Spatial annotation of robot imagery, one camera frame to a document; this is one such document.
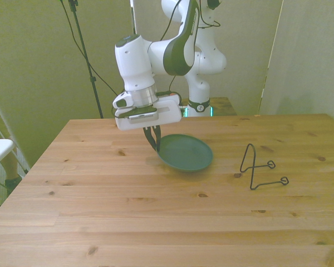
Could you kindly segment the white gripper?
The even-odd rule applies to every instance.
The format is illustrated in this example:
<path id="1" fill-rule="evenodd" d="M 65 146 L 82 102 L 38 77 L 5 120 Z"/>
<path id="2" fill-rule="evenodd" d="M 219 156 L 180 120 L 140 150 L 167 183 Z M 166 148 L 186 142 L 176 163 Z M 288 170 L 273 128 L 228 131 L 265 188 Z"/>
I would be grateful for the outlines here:
<path id="1" fill-rule="evenodd" d="M 118 108 L 115 112 L 115 121 L 118 128 L 122 131 L 143 128 L 148 143 L 154 151 L 159 152 L 161 144 L 161 128 L 159 125 L 181 120 L 179 102 L 178 95 L 159 97 L 152 106 L 148 106 L 149 109 L 154 108 L 156 111 L 139 111 L 137 115 L 125 115 L 125 113 L 133 110 L 132 107 Z M 150 126 L 153 126 L 155 139 Z"/>

